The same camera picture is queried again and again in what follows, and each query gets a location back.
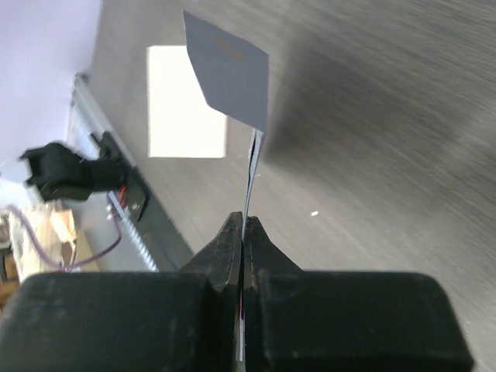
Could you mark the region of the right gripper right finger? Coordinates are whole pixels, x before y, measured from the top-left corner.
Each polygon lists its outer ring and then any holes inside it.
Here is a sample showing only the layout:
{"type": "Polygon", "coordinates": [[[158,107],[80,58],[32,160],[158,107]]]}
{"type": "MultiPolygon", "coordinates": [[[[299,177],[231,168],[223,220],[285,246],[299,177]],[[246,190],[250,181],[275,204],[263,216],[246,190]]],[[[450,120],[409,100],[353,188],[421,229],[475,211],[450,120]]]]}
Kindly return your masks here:
{"type": "Polygon", "coordinates": [[[246,222],[248,371],[470,371],[474,359],[439,282],[397,271],[311,271],[246,222]]]}

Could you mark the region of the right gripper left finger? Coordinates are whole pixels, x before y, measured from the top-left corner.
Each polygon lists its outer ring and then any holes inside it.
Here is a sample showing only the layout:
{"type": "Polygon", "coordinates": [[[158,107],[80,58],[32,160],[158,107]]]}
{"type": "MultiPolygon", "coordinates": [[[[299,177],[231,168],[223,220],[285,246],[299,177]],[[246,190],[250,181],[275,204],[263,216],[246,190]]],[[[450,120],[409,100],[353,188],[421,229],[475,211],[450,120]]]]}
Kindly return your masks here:
{"type": "Polygon", "coordinates": [[[174,272],[46,273],[1,315],[3,371],[234,371],[243,218],[174,272]]]}

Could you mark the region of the blue grey envelope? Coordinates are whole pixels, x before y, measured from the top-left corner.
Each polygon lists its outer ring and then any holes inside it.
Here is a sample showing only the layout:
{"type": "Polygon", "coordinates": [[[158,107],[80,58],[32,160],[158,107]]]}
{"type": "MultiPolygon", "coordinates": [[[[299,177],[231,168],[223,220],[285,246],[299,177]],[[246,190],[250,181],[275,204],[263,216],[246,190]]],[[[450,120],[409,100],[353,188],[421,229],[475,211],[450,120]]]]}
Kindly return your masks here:
{"type": "Polygon", "coordinates": [[[183,11],[186,47],[206,103],[252,128],[246,196],[241,225],[242,245],[253,182],[267,128],[269,57],[259,47],[183,11]]]}

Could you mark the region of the beige letter paper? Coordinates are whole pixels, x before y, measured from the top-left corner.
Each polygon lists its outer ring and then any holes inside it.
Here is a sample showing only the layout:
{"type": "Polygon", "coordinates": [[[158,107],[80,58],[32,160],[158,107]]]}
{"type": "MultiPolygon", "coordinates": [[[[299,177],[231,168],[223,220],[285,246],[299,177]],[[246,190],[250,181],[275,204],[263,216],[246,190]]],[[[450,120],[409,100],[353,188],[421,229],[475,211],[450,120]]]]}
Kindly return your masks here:
{"type": "Polygon", "coordinates": [[[148,47],[146,79],[149,157],[226,156],[227,117],[207,104],[185,46],[148,47]]]}

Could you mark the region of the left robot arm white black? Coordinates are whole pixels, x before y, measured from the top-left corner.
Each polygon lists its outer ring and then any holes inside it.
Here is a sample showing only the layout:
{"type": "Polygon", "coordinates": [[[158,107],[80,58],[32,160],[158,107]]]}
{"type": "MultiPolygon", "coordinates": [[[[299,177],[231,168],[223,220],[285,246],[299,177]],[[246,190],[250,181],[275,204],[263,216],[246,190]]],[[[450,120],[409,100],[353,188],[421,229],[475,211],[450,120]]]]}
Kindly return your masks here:
{"type": "Polygon", "coordinates": [[[115,192],[118,205],[134,223],[141,220],[150,191],[136,166],[120,150],[111,133],[87,136],[95,159],[74,152],[60,142],[26,150],[20,157],[31,171],[26,184],[46,202],[70,199],[85,202],[94,193],[115,192]]]}

